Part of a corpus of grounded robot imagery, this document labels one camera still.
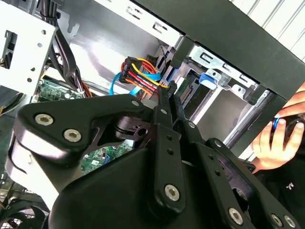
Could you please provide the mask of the person bare hand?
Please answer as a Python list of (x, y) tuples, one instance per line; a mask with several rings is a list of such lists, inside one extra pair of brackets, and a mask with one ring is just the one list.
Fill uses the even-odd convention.
[(285, 129), (287, 116), (303, 114), (305, 112), (305, 85), (302, 84), (291, 99), (275, 115), (278, 119), (273, 139), (271, 131), (273, 123), (270, 121), (252, 142), (255, 159), (252, 163), (258, 172), (281, 167), (296, 155), (303, 138), (305, 125), (297, 123), (285, 142)]

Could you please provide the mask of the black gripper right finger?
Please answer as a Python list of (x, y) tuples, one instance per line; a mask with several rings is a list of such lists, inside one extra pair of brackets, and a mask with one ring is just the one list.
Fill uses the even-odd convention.
[(170, 99), (174, 127), (182, 134), (182, 159), (199, 175), (193, 186), (210, 229), (298, 229), (300, 224), (250, 170), (218, 139), (203, 141), (184, 115), (180, 98)]

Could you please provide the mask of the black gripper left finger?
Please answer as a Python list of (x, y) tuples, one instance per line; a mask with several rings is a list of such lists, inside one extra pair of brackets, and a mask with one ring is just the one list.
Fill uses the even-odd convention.
[(118, 94), (25, 105), (13, 128), (13, 180), (52, 208), (81, 176), (86, 154), (125, 140), (141, 143), (154, 123), (172, 128), (184, 117), (180, 98), (164, 88), (142, 101)]

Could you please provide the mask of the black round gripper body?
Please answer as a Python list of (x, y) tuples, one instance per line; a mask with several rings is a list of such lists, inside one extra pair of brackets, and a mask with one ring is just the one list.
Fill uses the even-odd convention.
[(226, 229), (201, 171), (183, 164), (186, 208), (168, 218), (150, 211), (146, 150), (132, 151), (70, 183), (49, 217), (51, 229)]

